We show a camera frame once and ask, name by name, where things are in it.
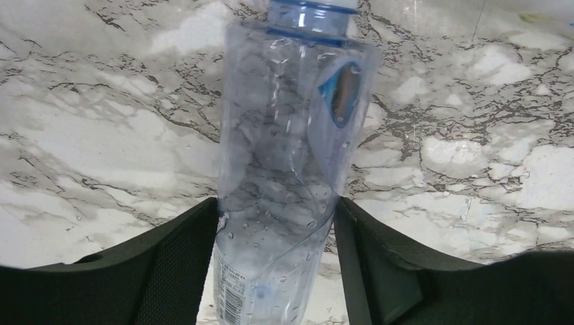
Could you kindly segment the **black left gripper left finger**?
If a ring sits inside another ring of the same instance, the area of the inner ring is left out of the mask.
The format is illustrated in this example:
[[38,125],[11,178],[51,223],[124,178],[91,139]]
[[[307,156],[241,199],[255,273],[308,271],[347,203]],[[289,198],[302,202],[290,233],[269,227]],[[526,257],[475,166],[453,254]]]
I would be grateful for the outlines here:
[[195,324],[218,224],[208,198],[71,263],[1,268],[2,324]]

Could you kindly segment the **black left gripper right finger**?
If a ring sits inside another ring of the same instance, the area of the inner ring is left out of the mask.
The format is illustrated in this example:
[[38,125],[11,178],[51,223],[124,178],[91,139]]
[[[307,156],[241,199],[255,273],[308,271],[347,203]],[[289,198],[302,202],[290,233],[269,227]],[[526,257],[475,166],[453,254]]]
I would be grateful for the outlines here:
[[483,265],[441,253],[343,198],[334,230],[351,324],[572,324],[573,252]]

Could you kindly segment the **blue label clear bottle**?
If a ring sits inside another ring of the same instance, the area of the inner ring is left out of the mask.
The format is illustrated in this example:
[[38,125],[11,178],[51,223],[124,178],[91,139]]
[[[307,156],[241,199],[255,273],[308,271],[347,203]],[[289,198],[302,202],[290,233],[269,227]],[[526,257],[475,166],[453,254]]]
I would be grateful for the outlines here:
[[300,324],[372,94],[378,50],[356,1],[271,1],[225,36],[220,324]]

